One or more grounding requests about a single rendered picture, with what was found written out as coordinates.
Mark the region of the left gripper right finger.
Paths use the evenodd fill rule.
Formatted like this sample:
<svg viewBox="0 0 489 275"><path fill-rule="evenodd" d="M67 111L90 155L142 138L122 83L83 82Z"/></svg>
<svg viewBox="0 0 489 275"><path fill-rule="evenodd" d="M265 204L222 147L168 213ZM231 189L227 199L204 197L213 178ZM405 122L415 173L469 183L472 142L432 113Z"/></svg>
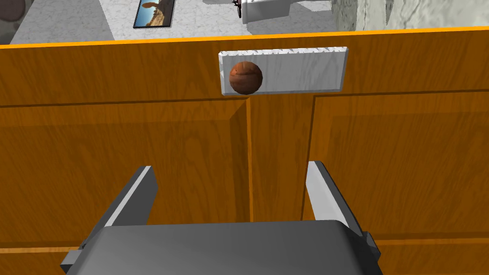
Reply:
<svg viewBox="0 0 489 275"><path fill-rule="evenodd" d="M306 187L316 220L340 221L363 236L358 221L322 162L308 163Z"/></svg>

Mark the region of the brown ball door knob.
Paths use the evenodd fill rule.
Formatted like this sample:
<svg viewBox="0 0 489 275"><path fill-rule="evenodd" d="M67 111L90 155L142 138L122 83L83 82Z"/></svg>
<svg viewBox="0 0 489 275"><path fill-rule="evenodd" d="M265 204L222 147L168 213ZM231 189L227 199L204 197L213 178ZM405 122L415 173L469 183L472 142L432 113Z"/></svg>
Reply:
<svg viewBox="0 0 489 275"><path fill-rule="evenodd" d="M240 95L250 95L260 89L263 74L258 65L249 61L235 64L229 73L231 88Z"/></svg>

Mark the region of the white cylindrical appliance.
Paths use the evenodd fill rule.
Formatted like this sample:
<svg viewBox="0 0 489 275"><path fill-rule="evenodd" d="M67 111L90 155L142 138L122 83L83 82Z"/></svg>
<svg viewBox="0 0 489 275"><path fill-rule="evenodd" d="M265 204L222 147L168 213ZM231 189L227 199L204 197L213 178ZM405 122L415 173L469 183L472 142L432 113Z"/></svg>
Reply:
<svg viewBox="0 0 489 275"><path fill-rule="evenodd" d="M286 17L290 13L290 6L299 2L329 2L336 0L232 0L237 7L238 17L243 24Z"/></svg>

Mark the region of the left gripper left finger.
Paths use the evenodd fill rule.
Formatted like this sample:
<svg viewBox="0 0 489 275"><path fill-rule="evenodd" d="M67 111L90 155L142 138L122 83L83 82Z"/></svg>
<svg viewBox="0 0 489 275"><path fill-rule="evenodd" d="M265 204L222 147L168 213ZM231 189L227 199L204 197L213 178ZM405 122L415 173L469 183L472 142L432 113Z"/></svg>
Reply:
<svg viewBox="0 0 489 275"><path fill-rule="evenodd" d="M129 189L122 192L115 209L109 212L105 227L147 224L158 191L156 176L152 166L143 166L135 177L128 183Z"/></svg>

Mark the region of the orange wooden door leaf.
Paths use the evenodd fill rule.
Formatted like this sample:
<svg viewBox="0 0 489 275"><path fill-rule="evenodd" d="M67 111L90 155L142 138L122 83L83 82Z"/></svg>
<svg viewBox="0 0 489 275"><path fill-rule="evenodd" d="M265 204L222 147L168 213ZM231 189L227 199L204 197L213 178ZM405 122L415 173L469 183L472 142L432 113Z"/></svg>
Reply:
<svg viewBox="0 0 489 275"><path fill-rule="evenodd" d="M347 47L333 93L221 93L221 51ZM0 46L0 275L64 275L140 166L149 223L314 217L321 161L384 275L489 275L489 27Z"/></svg>

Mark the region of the framed landscape picture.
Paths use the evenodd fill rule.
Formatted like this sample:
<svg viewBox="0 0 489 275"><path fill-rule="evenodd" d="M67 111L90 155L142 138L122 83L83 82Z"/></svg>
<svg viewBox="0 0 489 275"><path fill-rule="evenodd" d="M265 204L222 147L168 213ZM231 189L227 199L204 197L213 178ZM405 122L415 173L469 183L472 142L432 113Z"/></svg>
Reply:
<svg viewBox="0 0 489 275"><path fill-rule="evenodd" d="M169 28L175 0L140 0L133 27Z"/></svg>

